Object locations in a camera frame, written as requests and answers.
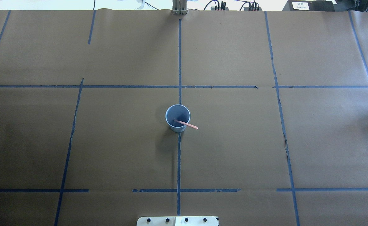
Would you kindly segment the blue ribbed plastic cup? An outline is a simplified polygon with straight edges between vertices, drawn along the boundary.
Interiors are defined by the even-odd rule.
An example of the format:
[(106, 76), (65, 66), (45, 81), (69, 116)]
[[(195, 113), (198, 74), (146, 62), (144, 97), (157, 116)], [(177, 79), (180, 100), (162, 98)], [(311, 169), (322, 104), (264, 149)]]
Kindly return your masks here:
[(173, 132), (181, 133), (186, 129), (186, 125), (179, 123), (182, 121), (185, 123), (190, 122), (190, 111), (184, 105), (172, 105), (165, 112), (165, 120)]

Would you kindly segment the aluminium frame post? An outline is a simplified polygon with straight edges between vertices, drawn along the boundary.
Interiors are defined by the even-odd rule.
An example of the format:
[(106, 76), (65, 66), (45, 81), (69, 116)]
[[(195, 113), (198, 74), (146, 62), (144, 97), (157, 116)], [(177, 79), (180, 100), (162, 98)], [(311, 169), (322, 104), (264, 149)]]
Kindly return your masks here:
[(172, 0), (172, 14), (186, 15), (188, 13), (187, 0)]

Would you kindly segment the white mounting pillar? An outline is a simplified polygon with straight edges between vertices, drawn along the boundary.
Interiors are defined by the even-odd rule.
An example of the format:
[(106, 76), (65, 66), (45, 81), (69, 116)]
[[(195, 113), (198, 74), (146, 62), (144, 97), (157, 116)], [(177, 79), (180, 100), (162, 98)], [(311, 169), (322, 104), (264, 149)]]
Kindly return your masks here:
[(147, 216), (140, 217), (137, 226), (219, 226), (215, 216)]

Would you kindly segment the black power box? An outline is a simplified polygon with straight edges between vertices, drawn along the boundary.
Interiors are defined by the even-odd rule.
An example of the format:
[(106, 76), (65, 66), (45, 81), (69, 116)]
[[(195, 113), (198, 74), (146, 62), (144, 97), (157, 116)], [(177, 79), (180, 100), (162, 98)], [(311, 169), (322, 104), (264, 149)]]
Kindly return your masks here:
[(283, 11), (335, 12), (335, 7), (332, 1), (288, 0)]

